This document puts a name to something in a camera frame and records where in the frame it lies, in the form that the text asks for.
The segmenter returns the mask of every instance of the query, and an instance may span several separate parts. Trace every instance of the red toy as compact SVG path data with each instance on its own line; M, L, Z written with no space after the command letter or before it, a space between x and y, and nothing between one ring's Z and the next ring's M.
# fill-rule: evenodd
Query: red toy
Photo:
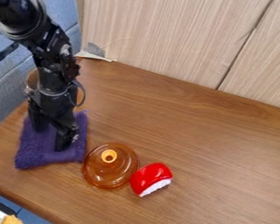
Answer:
M172 182L172 173L161 163L149 164L133 174L130 185L140 197L150 194Z

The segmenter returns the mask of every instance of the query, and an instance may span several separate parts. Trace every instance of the wooden tabletop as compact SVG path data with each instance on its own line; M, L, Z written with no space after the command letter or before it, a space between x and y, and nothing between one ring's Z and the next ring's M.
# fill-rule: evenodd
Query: wooden tabletop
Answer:
M143 198L88 185L81 164L18 171L26 104L0 124L0 194L55 223L280 223L280 108L120 63L82 59L88 149L122 142L171 185Z

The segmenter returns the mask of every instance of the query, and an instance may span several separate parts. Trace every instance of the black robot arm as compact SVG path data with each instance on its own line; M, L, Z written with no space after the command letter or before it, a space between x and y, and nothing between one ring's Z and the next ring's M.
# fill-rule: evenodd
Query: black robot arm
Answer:
M81 86L68 36L41 0L0 0L0 32L14 41L0 52L0 60L20 44L31 51L38 68L38 83L26 91L33 128L44 131L50 123L57 129L56 151L66 149L79 134L73 109Z

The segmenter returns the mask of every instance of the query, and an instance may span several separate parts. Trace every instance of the orange lid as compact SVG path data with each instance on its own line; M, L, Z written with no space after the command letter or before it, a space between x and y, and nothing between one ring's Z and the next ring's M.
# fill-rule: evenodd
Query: orange lid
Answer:
M90 151L84 161L85 180L102 189L125 186L138 168L136 153L121 143L107 143Z

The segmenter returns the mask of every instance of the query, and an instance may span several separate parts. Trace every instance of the purple cloth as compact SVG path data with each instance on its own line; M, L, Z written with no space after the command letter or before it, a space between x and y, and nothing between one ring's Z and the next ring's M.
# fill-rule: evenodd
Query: purple cloth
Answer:
M15 157L15 166L26 169L33 166L47 165L60 162L82 162L86 149L88 118L85 112L75 114L79 124L79 138L68 149L55 151L56 129L53 126L43 133L37 133L30 118L24 120L24 128L20 137L20 144Z

